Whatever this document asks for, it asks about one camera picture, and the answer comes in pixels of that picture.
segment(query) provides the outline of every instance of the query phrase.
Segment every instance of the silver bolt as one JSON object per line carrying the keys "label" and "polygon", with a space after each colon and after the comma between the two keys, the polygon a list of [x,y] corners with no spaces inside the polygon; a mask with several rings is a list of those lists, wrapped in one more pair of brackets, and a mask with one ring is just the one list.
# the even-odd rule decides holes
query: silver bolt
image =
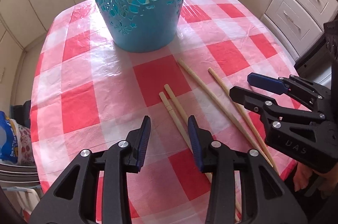
{"label": "silver bolt", "polygon": [[253,157],[256,157],[256,156],[258,156],[259,152],[258,152],[258,150],[250,150],[249,154]]}
{"label": "silver bolt", "polygon": [[274,121],[274,122],[273,122],[273,127],[274,127],[275,129],[279,129],[279,128],[281,127],[280,122]]}
{"label": "silver bolt", "polygon": [[82,150],[82,151],[80,152],[80,155],[81,155],[82,157],[87,157],[89,154],[90,154],[90,150]]}
{"label": "silver bolt", "polygon": [[119,147],[127,147],[129,145],[129,143],[127,141],[120,141],[119,142]]}
{"label": "silver bolt", "polygon": [[211,142],[211,146],[213,146],[213,147],[220,147],[222,144],[221,144],[221,142],[219,142],[219,141],[212,141]]}

